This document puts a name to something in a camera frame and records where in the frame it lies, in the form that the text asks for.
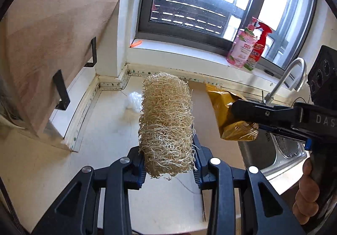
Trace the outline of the person right hand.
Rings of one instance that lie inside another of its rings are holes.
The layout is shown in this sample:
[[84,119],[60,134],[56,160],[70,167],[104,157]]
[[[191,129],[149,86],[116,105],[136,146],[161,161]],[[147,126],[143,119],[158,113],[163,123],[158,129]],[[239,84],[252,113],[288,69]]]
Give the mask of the person right hand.
[[308,158],[303,164],[303,175],[299,180],[299,189],[292,207],[292,212],[300,225],[306,224],[319,210],[316,200],[319,197],[320,190],[317,183],[310,176],[311,171],[312,164],[310,158]]

